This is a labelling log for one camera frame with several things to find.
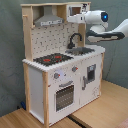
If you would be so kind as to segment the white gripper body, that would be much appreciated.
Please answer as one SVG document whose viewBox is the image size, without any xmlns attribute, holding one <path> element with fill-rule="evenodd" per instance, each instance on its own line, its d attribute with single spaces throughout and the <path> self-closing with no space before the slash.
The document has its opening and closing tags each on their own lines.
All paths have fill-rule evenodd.
<svg viewBox="0 0 128 128">
<path fill-rule="evenodd" d="M 85 13 L 68 16 L 67 21 L 71 23 L 85 23 Z"/>
</svg>

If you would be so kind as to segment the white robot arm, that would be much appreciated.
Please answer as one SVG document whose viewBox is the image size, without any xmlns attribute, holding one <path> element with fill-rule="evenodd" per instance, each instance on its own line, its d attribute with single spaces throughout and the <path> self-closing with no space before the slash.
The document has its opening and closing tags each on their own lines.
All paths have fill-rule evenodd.
<svg viewBox="0 0 128 128">
<path fill-rule="evenodd" d="M 108 31 L 108 14 L 105 11 L 95 10 L 82 12 L 67 18 L 68 22 L 90 24 L 91 28 L 86 33 L 90 42 L 120 40 L 128 37 L 128 19 L 125 19 L 115 29 Z"/>
</svg>

